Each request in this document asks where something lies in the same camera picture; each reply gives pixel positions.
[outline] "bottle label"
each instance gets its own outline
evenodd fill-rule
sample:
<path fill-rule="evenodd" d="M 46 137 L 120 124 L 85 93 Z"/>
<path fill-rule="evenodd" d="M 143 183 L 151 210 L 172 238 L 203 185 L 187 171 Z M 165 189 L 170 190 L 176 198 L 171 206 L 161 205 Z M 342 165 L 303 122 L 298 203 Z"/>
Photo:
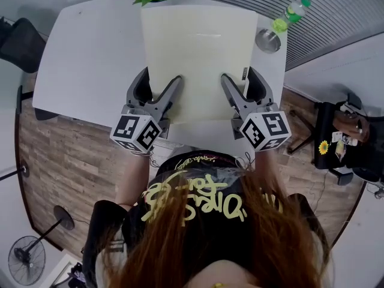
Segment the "bottle label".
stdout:
<path fill-rule="evenodd" d="M 290 5 L 284 10 L 284 15 L 292 23 L 298 22 L 302 17 L 297 15 Z"/>

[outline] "electric fan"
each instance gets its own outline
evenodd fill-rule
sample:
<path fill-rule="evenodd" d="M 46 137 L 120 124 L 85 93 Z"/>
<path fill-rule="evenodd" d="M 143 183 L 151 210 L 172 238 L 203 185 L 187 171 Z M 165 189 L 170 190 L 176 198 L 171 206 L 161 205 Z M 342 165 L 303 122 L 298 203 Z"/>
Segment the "electric fan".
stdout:
<path fill-rule="evenodd" d="M 71 215 L 60 206 L 55 206 L 53 213 L 57 222 L 40 238 L 25 236 L 17 240 L 8 255 L 8 266 L 14 280 L 24 286 L 36 283 L 43 274 L 46 264 L 46 252 L 41 243 L 55 227 L 61 224 L 67 230 L 74 228 Z"/>

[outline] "plastic bottle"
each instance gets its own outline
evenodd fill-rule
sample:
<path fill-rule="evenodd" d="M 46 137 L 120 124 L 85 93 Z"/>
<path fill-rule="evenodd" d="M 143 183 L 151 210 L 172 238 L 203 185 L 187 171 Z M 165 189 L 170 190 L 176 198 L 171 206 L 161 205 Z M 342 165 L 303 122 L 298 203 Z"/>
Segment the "plastic bottle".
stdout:
<path fill-rule="evenodd" d="M 284 10 L 284 13 L 273 21 L 272 27 L 275 32 L 284 32 L 295 22 L 298 22 L 310 5 L 310 0 L 293 1 Z"/>

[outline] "window blinds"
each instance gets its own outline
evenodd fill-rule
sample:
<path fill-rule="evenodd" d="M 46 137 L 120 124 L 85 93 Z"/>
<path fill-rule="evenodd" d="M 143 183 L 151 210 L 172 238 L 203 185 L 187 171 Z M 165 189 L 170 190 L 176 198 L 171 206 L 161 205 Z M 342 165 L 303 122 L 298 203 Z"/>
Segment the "window blinds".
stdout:
<path fill-rule="evenodd" d="M 218 0 L 278 17 L 295 0 Z M 384 32 L 384 0 L 311 0 L 308 14 L 289 28 L 286 68 Z"/>

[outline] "fan stand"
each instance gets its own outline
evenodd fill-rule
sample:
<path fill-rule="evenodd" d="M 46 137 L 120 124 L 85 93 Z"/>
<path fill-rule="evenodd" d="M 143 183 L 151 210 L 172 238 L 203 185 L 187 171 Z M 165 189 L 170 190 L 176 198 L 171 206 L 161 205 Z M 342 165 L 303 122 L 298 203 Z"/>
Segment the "fan stand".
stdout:
<path fill-rule="evenodd" d="M 24 160 L 21 161 L 19 169 L 15 170 L 9 174 L 6 174 L 4 176 L 1 176 L 0 181 L 5 180 L 5 179 L 7 179 L 13 175 L 16 175 L 17 173 L 22 173 L 23 176 L 26 178 L 29 177 L 29 167 L 28 167 L 28 164 Z"/>
<path fill-rule="evenodd" d="M 56 205 L 53 208 L 53 214 L 55 215 L 55 218 L 57 222 L 50 227 L 45 233 L 43 233 L 40 238 L 38 238 L 34 243 L 32 243 L 26 250 L 23 250 L 21 248 L 15 248 L 14 254 L 17 259 L 23 262 L 25 265 L 29 265 L 32 267 L 32 265 L 29 263 L 29 252 L 41 241 L 43 240 L 51 231 L 53 231 L 58 225 L 61 225 L 67 230 L 73 230 L 74 229 L 74 221 L 71 217 L 71 215 L 66 211 L 63 207 Z"/>

